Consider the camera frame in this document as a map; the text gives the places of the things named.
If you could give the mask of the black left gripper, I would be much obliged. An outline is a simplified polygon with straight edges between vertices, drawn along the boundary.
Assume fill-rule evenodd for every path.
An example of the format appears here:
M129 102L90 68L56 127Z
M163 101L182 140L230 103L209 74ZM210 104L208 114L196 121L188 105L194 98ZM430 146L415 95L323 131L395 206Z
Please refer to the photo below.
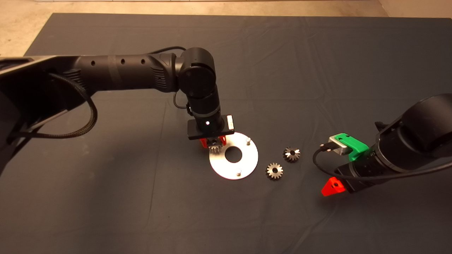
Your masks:
M189 140L200 139L202 147L209 148L208 139L219 137L222 146L225 146L226 135L235 133L232 115L223 115L220 111L209 114L192 113L193 119L187 122L187 136Z

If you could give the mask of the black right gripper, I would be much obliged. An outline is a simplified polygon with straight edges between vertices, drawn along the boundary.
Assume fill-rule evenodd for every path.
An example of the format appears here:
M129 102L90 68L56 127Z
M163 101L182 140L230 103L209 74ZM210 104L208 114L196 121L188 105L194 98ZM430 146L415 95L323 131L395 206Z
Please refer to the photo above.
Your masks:
M380 175L380 163L374 156L364 156L339 166L334 170L334 173L352 177L375 177ZM349 193L355 193L379 184L380 180L344 180L330 177L321 189L321 194L330 196L343 193L346 190Z

